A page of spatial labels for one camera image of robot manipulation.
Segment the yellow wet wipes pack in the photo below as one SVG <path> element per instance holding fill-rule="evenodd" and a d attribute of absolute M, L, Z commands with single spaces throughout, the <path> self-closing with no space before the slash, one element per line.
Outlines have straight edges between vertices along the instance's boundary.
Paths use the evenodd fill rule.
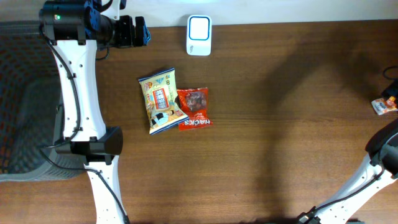
<path fill-rule="evenodd" d="M 149 134 L 157 134 L 189 119 L 178 103 L 175 69 L 138 79 L 149 119 Z"/>

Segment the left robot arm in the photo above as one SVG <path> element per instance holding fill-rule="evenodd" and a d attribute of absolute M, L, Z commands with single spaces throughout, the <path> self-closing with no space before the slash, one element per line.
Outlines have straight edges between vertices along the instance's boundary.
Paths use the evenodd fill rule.
<path fill-rule="evenodd" d="M 118 177 L 123 148 L 119 126 L 107 127 L 96 82 L 99 50 L 142 47 L 150 41 L 143 17 L 122 16 L 122 1 L 46 1 L 39 11 L 39 32 L 57 63 L 63 100 L 63 134 L 50 146 L 75 156 L 93 191 L 97 223 L 129 223 Z"/>

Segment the red snack bag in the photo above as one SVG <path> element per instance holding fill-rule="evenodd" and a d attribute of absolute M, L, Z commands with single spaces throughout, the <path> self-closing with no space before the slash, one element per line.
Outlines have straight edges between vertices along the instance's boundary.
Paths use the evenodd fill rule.
<path fill-rule="evenodd" d="M 180 131 L 205 128 L 213 124 L 208 117 L 208 88 L 178 89 L 180 108 L 188 120 L 180 123 Z"/>

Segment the orange tissue pack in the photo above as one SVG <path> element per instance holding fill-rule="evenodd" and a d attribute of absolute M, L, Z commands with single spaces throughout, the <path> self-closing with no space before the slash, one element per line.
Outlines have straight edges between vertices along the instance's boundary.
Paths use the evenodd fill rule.
<path fill-rule="evenodd" d="M 394 96 L 389 97 L 387 100 L 379 98 L 373 100 L 371 105 L 378 115 L 383 115 L 389 112 L 397 111 L 397 98 Z"/>

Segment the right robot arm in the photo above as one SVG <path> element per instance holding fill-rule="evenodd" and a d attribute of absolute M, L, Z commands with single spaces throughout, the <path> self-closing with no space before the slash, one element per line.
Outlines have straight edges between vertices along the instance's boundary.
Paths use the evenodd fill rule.
<path fill-rule="evenodd" d="M 372 196 L 397 181 L 397 120 L 379 130 L 367 143 L 359 169 L 327 201 L 303 212 L 297 223 L 350 223 Z"/>

